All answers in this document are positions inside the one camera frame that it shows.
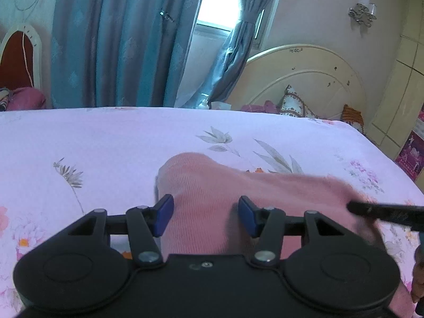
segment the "blue curtain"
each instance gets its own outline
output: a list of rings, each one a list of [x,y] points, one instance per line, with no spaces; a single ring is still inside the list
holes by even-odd
[[[240,0],[240,20],[224,42],[205,81],[183,105],[196,108],[207,94],[208,101],[225,101],[237,83],[249,57],[259,13],[271,0]]]
[[[54,107],[173,107],[200,2],[56,0]]]

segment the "hand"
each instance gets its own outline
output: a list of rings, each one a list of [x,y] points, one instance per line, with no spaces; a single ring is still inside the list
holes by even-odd
[[[424,256],[420,252],[421,245],[415,250],[415,266],[412,271],[412,301],[414,303],[424,297]]]

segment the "pink sweater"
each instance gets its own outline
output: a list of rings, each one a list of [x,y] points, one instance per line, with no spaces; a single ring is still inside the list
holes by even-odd
[[[258,207],[276,207],[287,215],[317,210],[371,242],[381,236],[371,223],[350,214],[346,204],[362,198],[335,178],[273,173],[246,173],[220,165],[203,154],[183,153],[169,159],[158,173],[159,197],[172,194],[174,215],[161,240],[168,254],[249,254],[253,242],[241,226],[236,203],[248,196]],[[299,237],[285,237],[281,258],[300,247]],[[414,306],[401,283],[391,309],[411,318]]]

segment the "pink bedsheet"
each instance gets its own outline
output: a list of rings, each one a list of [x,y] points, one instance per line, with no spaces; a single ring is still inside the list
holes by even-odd
[[[11,275],[23,254],[95,208],[123,214],[133,206],[152,206],[158,169],[179,153],[205,153],[244,171],[334,176],[364,199],[424,206],[424,195],[408,176],[342,122],[235,111],[98,108],[6,112],[0,114],[0,130],[1,318],[21,308]],[[385,223],[380,230],[410,288],[416,233]],[[114,244],[126,251],[121,240]]]

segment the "wall sconce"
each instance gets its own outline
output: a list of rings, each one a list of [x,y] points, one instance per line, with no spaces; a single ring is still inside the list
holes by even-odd
[[[355,7],[349,9],[349,16],[357,23],[363,23],[366,27],[371,27],[372,21],[376,17],[377,7],[370,3],[370,0],[359,0]]]

